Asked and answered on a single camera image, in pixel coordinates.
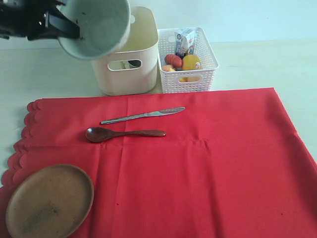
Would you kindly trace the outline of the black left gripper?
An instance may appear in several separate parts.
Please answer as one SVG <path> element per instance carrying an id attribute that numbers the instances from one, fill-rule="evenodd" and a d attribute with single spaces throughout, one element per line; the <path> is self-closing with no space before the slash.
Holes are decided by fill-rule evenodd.
<path id="1" fill-rule="evenodd" d="M 80 27 L 58 10 L 65 0 L 2 0 L 0 2 L 0 37 L 27 38 L 29 41 L 78 39 Z"/>

